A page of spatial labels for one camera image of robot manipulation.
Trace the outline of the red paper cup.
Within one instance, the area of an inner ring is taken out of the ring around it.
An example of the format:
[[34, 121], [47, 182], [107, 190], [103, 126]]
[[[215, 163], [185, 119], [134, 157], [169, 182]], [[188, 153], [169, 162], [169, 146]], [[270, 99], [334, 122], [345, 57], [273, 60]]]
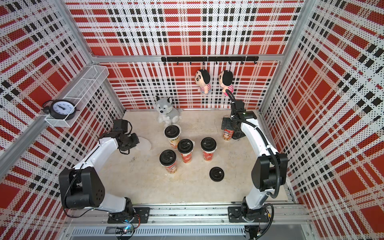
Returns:
[[170, 166], [165, 166], [165, 168], [168, 171], [168, 173], [174, 174], [177, 171], [177, 169], [178, 169], [178, 164], [177, 163], [173, 163]]
[[189, 152], [187, 154], [181, 153], [182, 160], [185, 164], [188, 164], [192, 160], [192, 154], [193, 152]]
[[207, 152], [203, 151], [203, 158], [205, 161], [210, 162], [213, 159], [214, 156], [214, 151]]
[[229, 141], [233, 137], [234, 132], [235, 132], [234, 130], [224, 129], [224, 133], [223, 133], [224, 140]]

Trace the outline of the red paper cup front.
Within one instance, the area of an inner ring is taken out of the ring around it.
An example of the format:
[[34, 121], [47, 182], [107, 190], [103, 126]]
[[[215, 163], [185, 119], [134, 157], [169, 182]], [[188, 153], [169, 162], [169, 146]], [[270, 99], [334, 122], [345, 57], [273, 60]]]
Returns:
[[207, 152], [203, 151], [203, 158], [205, 161], [210, 162], [213, 159], [214, 156], [214, 151]]

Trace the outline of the yellow-red paper cup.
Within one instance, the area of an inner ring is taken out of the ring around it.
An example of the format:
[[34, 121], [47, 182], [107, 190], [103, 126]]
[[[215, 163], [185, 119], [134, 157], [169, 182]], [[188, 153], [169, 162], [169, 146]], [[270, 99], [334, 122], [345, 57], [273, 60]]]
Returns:
[[177, 136], [175, 138], [168, 138], [169, 142], [170, 142], [170, 145], [173, 149], [177, 149], [178, 148], [178, 144], [180, 142], [180, 137]]

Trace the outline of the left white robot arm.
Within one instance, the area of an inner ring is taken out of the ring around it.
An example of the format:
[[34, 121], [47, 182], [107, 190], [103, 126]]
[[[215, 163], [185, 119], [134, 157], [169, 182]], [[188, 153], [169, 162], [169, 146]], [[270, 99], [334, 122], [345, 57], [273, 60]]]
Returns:
[[139, 138], [132, 129], [129, 121], [114, 120], [113, 129], [99, 138], [97, 145], [82, 161], [59, 174], [65, 213], [68, 210], [98, 210], [107, 212], [112, 220], [121, 222], [131, 221], [137, 215], [132, 201], [127, 197], [109, 194], [98, 175], [113, 152], [128, 155], [139, 144]]

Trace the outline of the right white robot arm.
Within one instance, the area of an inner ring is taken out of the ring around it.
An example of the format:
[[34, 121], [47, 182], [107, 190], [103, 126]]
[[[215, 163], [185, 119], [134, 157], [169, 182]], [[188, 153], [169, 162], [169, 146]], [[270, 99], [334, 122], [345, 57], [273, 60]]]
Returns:
[[235, 131], [240, 131], [249, 140], [257, 160], [251, 171], [253, 187], [243, 198], [239, 213], [229, 208], [229, 220], [235, 222], [267, 223], [270, 221], [266, 200], [278, 197], [280, 187], [286, 183], [288, 157], [280, 154], [264, 134], [257, 116], [246, 111], [241, 100], [231, 100], [230, 122]]

